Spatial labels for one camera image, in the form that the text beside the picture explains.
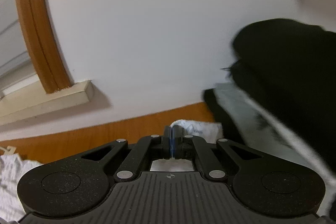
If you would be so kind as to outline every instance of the wooden baseboard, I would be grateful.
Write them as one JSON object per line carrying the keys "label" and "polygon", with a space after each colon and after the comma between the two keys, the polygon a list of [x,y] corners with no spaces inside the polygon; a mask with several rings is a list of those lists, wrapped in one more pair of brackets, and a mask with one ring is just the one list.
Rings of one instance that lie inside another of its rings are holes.
{"label": "wooden baseboard", "polygon": [[20,88],[0,100],[0,125],[87,103],[93,97],[90,81],[46,94],[40,81]]}
{"label": "wooden baseboard", "polygon": [[136,143],[143,136],[161,135],[166,125],[170,125],[178,119],[203,122],[214,121],[206,104],[198,103],[89,128],[26,139],[2,141],[0,146],[15,146],[17,148],[16,153],[19,153],[23,159],[48,163],[118,138],[125,138],[129,143]]}

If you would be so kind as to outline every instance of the crumpled white fabric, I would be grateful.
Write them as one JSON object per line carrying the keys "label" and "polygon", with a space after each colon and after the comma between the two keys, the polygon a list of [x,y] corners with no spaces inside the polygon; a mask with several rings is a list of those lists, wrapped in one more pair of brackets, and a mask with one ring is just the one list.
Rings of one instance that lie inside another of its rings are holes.
{"label": "crumpled white fabric", "polygon": [[21,160],[19,154],[0,156],[0,217],[6,221],[18,221],[25,211],[17,196],[20,178],[41,163]]}
{"label": "crumpled white fabric", "polygon": [[183,127],[188,135],[200,136],[204,138],[207,143],[216,143],[220,138],[223,138],[222,124],[219,122],[198,122],[189,120],[177,120],[173,122],[173,126]]}

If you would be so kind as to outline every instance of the wooden floor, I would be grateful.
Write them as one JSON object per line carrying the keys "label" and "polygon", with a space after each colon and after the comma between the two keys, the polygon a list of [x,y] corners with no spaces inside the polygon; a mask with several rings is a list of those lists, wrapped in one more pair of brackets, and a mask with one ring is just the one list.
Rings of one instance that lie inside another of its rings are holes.
{"label": "wooden floor", "polygon": [[178,119],[213,122],[205,103],[193,104],[173,110],[133,119],[112,122],[46,136],[0,142],[0,146],[17,147],[22,159],[48,163],[94,148],[104,143],[125,138],[136,143],[143,136],[163,133],[164,126]]}

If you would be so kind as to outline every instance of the white cloth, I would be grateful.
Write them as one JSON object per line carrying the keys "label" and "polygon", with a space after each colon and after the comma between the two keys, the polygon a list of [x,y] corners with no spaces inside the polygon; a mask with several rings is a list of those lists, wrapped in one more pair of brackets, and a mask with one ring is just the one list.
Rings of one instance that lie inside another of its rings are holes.
{"label": "white cloth", "polygon": [[19,154],[0,156],[0,217],[18,221],[25,211],[17,196],[20,178],[29,170],[41,165],[37,161],[21,160]]}

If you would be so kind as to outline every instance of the crosshair marking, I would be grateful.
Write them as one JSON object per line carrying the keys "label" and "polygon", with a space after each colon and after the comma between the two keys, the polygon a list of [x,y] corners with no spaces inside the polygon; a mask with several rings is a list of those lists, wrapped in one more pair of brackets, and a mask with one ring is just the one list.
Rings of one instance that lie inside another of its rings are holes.
{"label": "crosshair marking", "polygon": [[170,173],[169,175],[166,175],[166,177],[169,178],[169,179],[173,179],[173,178],[175,178],[175,175]]}

